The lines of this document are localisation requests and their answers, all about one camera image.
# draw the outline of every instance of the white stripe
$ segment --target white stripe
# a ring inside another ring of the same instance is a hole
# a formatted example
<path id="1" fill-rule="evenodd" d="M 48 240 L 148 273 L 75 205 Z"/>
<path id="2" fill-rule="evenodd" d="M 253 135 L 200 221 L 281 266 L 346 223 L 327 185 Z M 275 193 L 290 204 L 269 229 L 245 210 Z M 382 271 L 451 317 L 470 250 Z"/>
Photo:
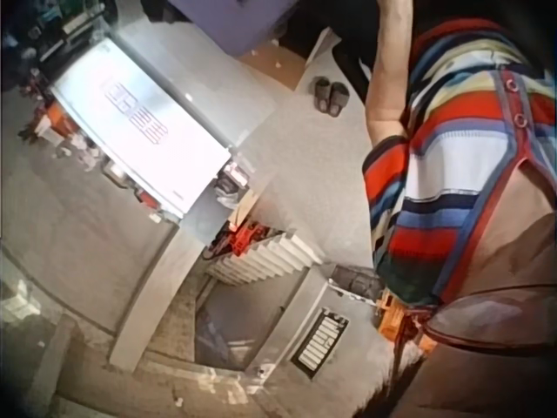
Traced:
<path id="1" fill-rule="evenodd" d="M 425 157 L 410 154 L 406 196 L 430 199 L 446 189 L 480 191 L 508 147 L 495 131 L 451 131 L 440 135 Z"/>
<path id="2" fill-rule="evenodd" d="M 474 67 L 476 65 L 483 64 L 508 64 L 509 62 L 519 62 L 518 58 L 513 57 L 511 54 L 498 51 L 470 51 L 465 52 L 446 62 L 433 76 L 431 82 L 424 88 L 419 95 L 412 102 L 412 109 L 418 106 L 421 99 L 427 94 L 427 92 L 433 87 L 433 85 L 441 77 L 445 76 L 449 72 L 461 71 L 465 68 Z"/>
<path id="3" fill-rule="evenodd" d="M 505 52 L 506 54 L 510 54 L 514 56 L 519 62 L 525 63 L 526 59 L 512 46 L 509 46 L 501 41 L 492 40 L 492 39 L 479 39 L 477 41 L 472 41 L 469 43 L 465 43 L 460 46 L 455 46 L 454 48 L 446 51 L 443 56 L 432 65 L 432 67 L 427 71 L 426 75 L 423 79 L 430 78 L 433 74 L 437 73 L 437 71 L 445 65 L 449 60 L 455 59 L 456 57 L 461 57 L 464 54 L 467 54 L 471 51 L 476 53 L 480 51 L 487 51 L 488 53 L 495 54 L 496 52 Z"/>

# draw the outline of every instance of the white appliance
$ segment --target white appliance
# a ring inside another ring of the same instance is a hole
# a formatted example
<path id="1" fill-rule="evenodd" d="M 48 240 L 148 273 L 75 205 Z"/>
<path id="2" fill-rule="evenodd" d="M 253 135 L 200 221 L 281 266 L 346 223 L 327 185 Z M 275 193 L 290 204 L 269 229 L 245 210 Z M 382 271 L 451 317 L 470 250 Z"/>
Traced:
<path id="1" fill-rule="evenodd" d="M 52 92 L 117 165 L 179 218 L 231 156 L 110 39 L 79 58 Z"/>

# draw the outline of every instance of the slipper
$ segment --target slipper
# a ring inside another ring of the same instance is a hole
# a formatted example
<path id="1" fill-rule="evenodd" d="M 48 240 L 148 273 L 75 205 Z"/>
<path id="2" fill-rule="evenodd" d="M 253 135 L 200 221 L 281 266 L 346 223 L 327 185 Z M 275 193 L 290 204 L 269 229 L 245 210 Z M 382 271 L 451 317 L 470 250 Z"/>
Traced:
<path id="1" fill-rule="evenodd" d="M 328 78 L 320 78 L 315 83 L 315 107 L 321 113 L 329 112 L 329 97 L 331 96 L 331 82 Z"/>
<path id="2" fill-rule="evenodd" d="M 331 86 L 331 103 L 329 104 L 329 114 L 337 118 L 343 108 L 348 104 L 350 92 L 342 83 L 333 83 Z"/>

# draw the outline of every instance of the striped shirt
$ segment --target striped shirt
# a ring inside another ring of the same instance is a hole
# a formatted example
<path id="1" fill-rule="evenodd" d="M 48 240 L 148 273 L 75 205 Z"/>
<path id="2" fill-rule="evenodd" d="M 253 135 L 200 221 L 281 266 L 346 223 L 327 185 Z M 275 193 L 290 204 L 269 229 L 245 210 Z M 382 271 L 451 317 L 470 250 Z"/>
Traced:
<path id="1" fill-rule="evenodd" d="M 412 68 L 410 139 L 383 140 L 363 172 L 375 268 L 417 306 L 454 298 L 522 162 L 555 198 L 557 148 L 554 80 L 497 25 L 442 24 L 416 40 Z"/>

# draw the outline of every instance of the window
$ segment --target window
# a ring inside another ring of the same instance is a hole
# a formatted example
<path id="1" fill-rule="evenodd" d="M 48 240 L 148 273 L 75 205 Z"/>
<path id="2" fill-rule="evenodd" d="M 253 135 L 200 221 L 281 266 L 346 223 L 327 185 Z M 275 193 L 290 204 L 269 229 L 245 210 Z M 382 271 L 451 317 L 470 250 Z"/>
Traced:
<path id="1" fill-rule="evenodd" d="M 292 363 L 312 379 L 339 342 L 347 326 L 346 318 L 323 309 L 292 357 Z"/>

